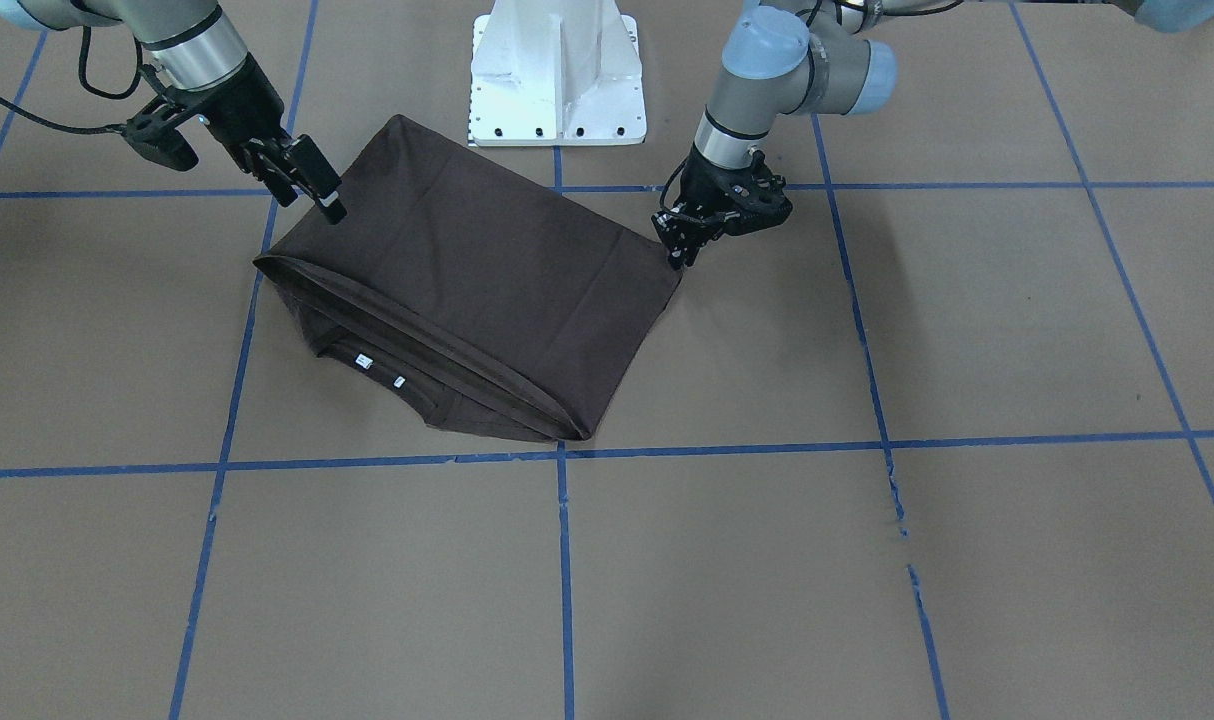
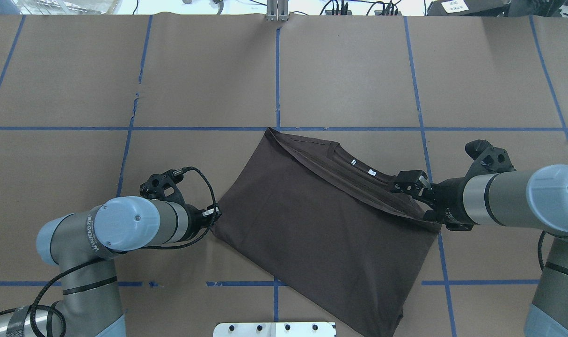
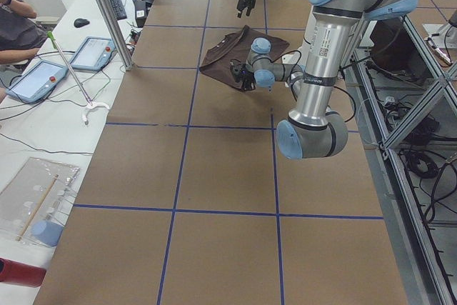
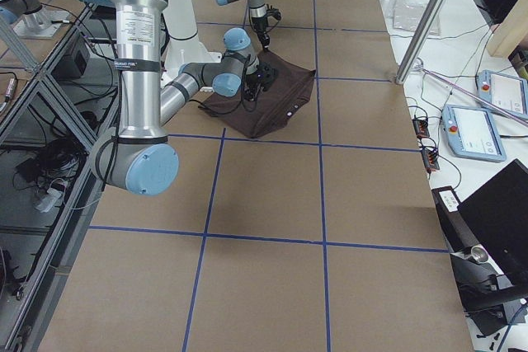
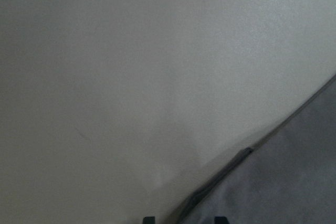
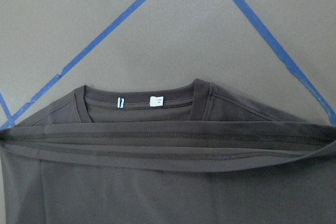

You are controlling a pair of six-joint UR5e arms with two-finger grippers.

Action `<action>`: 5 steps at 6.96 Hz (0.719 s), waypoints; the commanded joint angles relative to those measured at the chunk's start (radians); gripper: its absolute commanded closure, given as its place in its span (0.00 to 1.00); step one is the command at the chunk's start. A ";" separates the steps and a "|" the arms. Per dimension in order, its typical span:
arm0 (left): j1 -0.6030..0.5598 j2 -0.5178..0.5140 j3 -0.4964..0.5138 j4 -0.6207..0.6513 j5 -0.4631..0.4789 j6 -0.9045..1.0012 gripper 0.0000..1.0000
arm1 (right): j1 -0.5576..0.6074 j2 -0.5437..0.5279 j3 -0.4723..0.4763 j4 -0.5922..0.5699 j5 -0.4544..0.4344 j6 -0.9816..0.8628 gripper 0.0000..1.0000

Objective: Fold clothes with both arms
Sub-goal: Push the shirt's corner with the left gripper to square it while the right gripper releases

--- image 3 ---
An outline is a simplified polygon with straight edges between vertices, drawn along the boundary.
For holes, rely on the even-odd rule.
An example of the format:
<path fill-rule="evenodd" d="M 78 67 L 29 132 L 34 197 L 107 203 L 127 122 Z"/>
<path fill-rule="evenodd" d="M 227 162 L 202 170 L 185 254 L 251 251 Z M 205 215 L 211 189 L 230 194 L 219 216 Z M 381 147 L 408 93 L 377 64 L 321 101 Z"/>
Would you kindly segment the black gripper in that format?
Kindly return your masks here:
<path fill-rule="evenodd" d="M 239 83 L 241 91 L 253 91 L 256 89 L 253 73 L 245 69 L 235 70 L 235 81 Z"/>
<path fill-rule="evenodd" d="M 238 0 L 237 17 L 241 18 L 243 10 L 246 9 L 246 16 L 251 15 L 252 9 L 255 7 L 256 0 Z"/>

